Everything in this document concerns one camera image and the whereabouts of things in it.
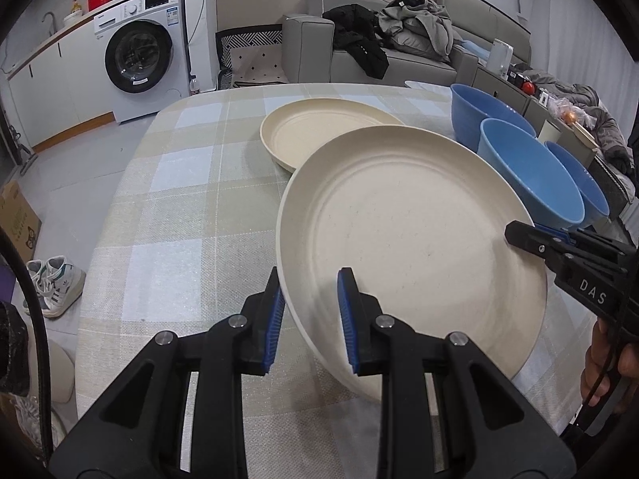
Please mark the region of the right hand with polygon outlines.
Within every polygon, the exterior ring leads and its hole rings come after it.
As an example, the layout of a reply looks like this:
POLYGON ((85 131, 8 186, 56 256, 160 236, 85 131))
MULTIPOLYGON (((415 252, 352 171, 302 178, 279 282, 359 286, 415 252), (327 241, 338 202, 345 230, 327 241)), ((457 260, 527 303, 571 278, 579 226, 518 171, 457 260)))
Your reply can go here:
MULTIPOLYGON (((585 367, 581 373, 581 397, 588 400, 589 407, 595 405, 605 396, 611 387, 610 377, 604 375, 597 384, 599 375, 605 370, 607 365, 607 354, 611 349, 611 344, 607 339, 607 324, 603 319, 598 318, 592 328, 591 344, 585 355, 585 367)), ((630 380, 630 386, 624 399, 615 408, 616 412, 623 412, 638 390, 639 377, 639 352, 637 344, 628 344, 619 357, 617 368, 619 374, 630 380)))

